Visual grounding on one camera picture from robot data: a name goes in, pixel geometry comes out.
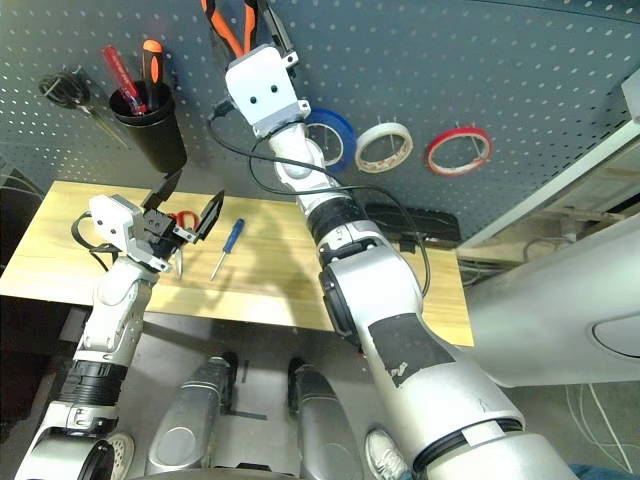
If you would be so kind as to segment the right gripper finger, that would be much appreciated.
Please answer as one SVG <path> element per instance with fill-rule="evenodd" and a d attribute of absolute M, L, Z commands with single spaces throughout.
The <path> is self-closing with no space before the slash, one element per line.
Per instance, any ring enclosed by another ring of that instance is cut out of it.
<path fill-rule="evenodd" d="M 270 3 L 267 0 L 258 0 L 257 5 L 274 43 L 282 50 L 292 50 L 293 43 L 286 32 L 284 23 L 272 9 Z"/>

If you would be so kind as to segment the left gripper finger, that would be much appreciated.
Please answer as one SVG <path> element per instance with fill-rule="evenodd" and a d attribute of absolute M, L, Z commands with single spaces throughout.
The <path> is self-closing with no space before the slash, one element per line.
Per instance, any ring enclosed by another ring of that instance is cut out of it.
<path fill-rule="evenodd" d="M 224 203 L 225 191 L 220 190 L 205 206 L 195 230 L 197 239 L 204 241 L 216 224 Z"/>
<path fill-rule="evenodd" d="M 175 172 L 166 174 L 162 181 L 153 189 L 149 191 L 145 199 L 143 200 L 141 207 L 143 210 L 157 210 L 158 207 L 166 202 L 175 191 L 182 170 L 176 170 Z"/>

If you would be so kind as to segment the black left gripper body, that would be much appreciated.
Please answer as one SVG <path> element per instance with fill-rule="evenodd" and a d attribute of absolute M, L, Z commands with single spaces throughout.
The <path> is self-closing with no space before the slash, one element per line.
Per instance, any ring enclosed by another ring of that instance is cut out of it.
<path fill-rule="evenodd" d="M 168 214 L 136 209 L 132 225 L 132 259 L 157 272 L 173 269 L 170 259 L 186 243 L 195 244 L 198 235 L 180 227 Z"/>

